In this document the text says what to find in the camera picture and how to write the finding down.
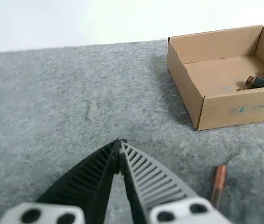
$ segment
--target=screw hole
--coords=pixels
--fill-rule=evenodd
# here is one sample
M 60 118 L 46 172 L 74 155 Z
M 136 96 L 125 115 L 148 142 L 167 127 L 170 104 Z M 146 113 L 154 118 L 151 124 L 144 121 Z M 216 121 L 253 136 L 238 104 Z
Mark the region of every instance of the screw hole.
M 175 219 L 174 215 L 171 212 L 167 211 L 161 211 L 158 214 L 157 218 L 159 222 L 169 222 Z
M 57 220 L 57 224 L 72 224 L 75 221 L 75 216 L 70 213 L 66 213 L 60 216 Z
M 190 207 L 190 211 L 193 214 L 207 212 L 207 208 L 202 204 L 193 204 Z
M 29 209 L 21 217 L 21 221 L 25 224 L 36 222 L 41 215 L 39 209 Z

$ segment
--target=cardboard box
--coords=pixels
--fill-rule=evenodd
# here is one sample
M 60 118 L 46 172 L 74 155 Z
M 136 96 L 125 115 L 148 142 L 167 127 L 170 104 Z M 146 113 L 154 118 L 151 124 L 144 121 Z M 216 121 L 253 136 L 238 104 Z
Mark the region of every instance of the cardboard box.
M 198 130 L 264 122 L 264 88 L 245 87 L 264 76 L 264 27 L 170 37 L 167 66 Z

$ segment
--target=gray carpet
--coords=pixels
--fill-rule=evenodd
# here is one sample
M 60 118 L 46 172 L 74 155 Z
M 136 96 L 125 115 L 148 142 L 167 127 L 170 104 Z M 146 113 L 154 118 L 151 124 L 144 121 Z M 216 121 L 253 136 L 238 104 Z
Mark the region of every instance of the gray carpet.
M 163 40 L 0 54 L 0 217 L 119 137 L 206 198 L 227 163 L 221 212 L 264 224 L 264 123 L 195 131 L 166 53 Z M 120 176 L 106 223 L 132 223 Z

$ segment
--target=copper pipe fitting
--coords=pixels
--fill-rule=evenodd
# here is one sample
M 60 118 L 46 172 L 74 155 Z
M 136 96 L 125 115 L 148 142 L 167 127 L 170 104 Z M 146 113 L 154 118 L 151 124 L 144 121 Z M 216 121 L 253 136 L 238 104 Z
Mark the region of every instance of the copper pipe fitting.
M 225 180 L 227 176 L 227 169 L 225 165 L 220 165 L 216 169 L 213 192 L 211 196 L 211 204 L 219 209 L 221 203 L 221 197 L 224 191 Z

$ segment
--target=black rubber cylinder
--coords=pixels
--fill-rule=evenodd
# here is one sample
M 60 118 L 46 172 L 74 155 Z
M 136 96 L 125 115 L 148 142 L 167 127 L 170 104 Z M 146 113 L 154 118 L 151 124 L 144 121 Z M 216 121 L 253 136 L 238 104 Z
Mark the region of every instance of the black rubber cylinder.
M 246 86 L 250 89 L 262 88 L 264 87 L 264 78 L 249 76 L 246 81 Z

